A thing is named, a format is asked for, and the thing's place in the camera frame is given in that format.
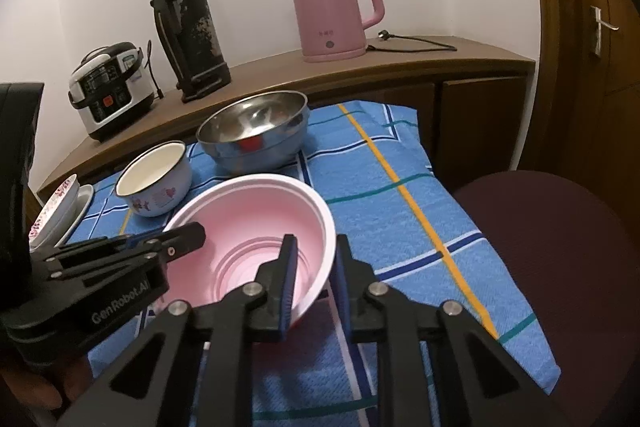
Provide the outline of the person's hand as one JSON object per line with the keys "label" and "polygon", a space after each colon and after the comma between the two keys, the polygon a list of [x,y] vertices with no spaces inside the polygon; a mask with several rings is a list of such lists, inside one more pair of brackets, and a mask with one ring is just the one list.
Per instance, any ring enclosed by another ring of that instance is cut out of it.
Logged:
{"label": "person's hand", "polygon": [[53,369],[53,377],[44,376],[33,369],[1,366],[1,377],[21,405],[57,410],[64,400],[79,398],[93,383],[93,373],[86,357]]}

